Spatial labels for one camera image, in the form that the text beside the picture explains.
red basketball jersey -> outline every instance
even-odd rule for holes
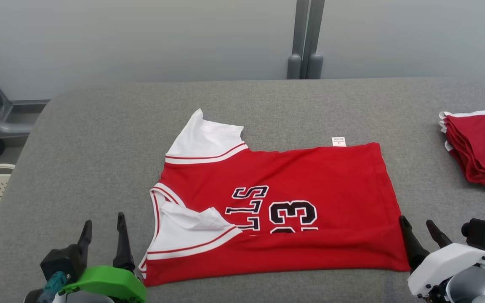
[[[252,151],[196,111],[151,190],[147,286],[258,272],[408,271],[379,144]]]

gray fabric surface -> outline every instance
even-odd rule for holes
[[[465,181],[443,147],[439,111],[485,109],[485,84],[453,78],[285,80],[115,85],[52,100],[37,121],[0,204],[0,302],[42,287],[39,263],[93,221],[89,266],[111,264],[123,211],[137,261],[152,239],[148,194],[163,154],[198,108],[245,126],[254,150],[379,142],[404,215],[429,250],[433,219],[464,243],[485,219],[485,188]],[[386,302],[418,299],[408,273],[323,270],[249,274],[148,288],[150,302]]]

